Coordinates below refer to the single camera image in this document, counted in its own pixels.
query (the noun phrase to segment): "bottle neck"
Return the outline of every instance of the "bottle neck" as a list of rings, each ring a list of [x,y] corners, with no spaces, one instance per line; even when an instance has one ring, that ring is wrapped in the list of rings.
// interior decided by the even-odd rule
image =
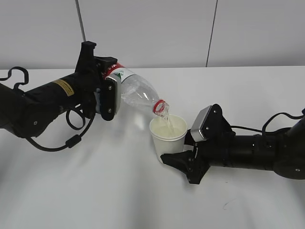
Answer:
[[[153,106],[152,112],[158,116],[163,117],[168,114],[168,109],[169,105],[163,99],[160,99]]]

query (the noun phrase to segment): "water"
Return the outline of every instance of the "water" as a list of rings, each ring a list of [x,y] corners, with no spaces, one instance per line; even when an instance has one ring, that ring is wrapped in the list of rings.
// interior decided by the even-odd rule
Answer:
[[[156,130],[154,131],[157,135],[160,135],[162,137],[175,137],[175,136],[179,136],[182,135],[183,132],[177,128],[173,128],[172,130],[164,125],[164,126],[160,126],[158,128],[156,128]]]
[[[176,133],[176,128],[173,127],[173,124],[170,120],[170,116],[169,116],[169,111],[167,111],[165,114],[164,114],[164,117],[163,117],[164,121],[166,122],[166,128],[168,129],[168,133],[169,133],[169,136],[168,137],[175,137],[179,134]]]

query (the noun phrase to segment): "white wall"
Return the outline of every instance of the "white wall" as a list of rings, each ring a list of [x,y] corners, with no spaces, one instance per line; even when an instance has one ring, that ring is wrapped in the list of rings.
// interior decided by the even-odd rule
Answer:
[[[304,0],[218,0],[209,67],[305,65]]]
[[[81,31],[74,0],[1,0],[0,69],[74,68]]]
[[[206,65],[216,0],[79,0],[96,55],[126,67]],[[305,65],[304,0],[218,0],[208,67]],[[0,69],[74,68],[75,0],[2,0]]]
[[[204,67],[216,0],[80,0],[86,38],[128,67]]]

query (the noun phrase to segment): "plastic water bottle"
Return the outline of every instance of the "plastic water bottle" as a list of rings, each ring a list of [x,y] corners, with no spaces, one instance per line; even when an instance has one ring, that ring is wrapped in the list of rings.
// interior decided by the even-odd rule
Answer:
[[[106,76],[110,74],[115,74],[121,78],[122,99],[128,105],[142,111],[153,112],[161,117],[168,116],[169,105],[159,98],[153,86],[143,77],[119,63],[108,69]]]

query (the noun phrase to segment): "yellow warning label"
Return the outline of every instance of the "yellow warning label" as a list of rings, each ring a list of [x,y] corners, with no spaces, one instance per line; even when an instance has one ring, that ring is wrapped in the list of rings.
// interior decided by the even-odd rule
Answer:
[[[67,94],[67,96],[74,95],[72,87],[64,80],[55,80],[53,83],[58,84]]]

